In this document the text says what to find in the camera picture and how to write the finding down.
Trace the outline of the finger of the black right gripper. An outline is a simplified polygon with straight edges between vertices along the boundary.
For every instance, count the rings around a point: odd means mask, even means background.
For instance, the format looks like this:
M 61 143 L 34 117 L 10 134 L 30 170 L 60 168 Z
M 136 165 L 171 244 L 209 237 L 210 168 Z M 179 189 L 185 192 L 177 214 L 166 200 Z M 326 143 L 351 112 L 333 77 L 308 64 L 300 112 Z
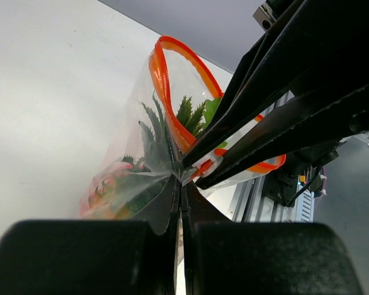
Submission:
M 369 1 L 294 1 L 268 29 L 238 90 L 228 90 L 207 131 L 183 158 L 188 167 L 242 128 L 323 58 L 369 32 Z
M 264 160 L 369 131 L 369 84 L 310 93 L 273 110 L 196 185 L 210 188 Z

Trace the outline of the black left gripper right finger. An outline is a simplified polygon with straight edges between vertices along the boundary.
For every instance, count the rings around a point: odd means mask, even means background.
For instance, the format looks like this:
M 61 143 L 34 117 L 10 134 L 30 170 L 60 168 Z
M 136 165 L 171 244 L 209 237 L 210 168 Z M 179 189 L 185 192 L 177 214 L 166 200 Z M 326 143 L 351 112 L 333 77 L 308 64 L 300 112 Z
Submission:
M 233 222 L 194 184 L 181 190 L 188 294 L 362 294 L 339 237 L 326 225 Z

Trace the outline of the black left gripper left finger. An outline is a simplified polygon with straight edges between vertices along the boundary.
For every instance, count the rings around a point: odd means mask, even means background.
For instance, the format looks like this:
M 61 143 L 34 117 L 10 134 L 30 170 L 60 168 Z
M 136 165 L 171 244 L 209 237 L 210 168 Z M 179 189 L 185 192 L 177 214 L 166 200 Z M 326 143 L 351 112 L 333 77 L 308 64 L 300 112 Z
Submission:
M 24 220 L 0 240 L 0 294 L 174 294 L 180 184 L 133 218 Z

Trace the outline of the orange spiky pineapple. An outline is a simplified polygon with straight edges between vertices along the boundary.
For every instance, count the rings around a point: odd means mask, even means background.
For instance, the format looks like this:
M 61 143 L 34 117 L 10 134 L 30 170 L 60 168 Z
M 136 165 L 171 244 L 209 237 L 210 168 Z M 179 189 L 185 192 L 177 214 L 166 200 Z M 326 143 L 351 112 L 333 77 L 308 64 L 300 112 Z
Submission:
M 128 219 L 151 203 L 178 169 L 171 155 L 169 127 L 162 105 L 142 103 L 145 120 L 135 124 L 140 154 L 125 152 L 93 177 L 81 216 L 95 219 Z

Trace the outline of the clear zip bag orange zipper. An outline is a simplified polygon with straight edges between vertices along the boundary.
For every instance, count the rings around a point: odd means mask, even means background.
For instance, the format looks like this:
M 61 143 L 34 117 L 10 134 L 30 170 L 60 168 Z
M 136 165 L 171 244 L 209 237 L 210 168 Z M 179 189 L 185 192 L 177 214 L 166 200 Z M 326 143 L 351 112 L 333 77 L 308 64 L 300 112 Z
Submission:
M 257 115 L 238 132 L 213 148 L 196 166 L 183 170 L 180 167 L 181 156 L 211 123 L 223 91 L 194 51 L 173 37 L 161 36 L 127 100 L 118 131 L 106 152 L 100 171 L 125 152 L 140 154 L 140 139 L 133 135 L 133 131 L 138 120 L 147 118 L 141 104 L 154 105 L 152 95 L 161 103 L 169 127 L 170 151 L 178 168 L 171 176 L 176 176 L 182 183 L 210 173 L 223 155 L 263 119 L 262 115 Z M 82 218 L 85 217 L 81 216 L 80 211 L 86 204 L 85 198 L 91 185 L 92 182 L 79 204 L 79 215 Z

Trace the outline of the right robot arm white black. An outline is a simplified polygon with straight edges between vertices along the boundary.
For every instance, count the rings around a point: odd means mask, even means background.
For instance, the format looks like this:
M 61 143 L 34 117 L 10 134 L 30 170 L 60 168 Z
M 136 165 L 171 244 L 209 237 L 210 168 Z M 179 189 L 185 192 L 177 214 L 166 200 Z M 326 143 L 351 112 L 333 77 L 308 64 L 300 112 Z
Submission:
M 195 165 L 272 106 L 196 185 L 208 189 L 283 155 L 272 191 L 290 206 L 291 182 L 336 159 L 343 139 L 369 132 L 369 1 L 273 1 L 272 7 L 275 22 L 242 57 L 182 164 Z

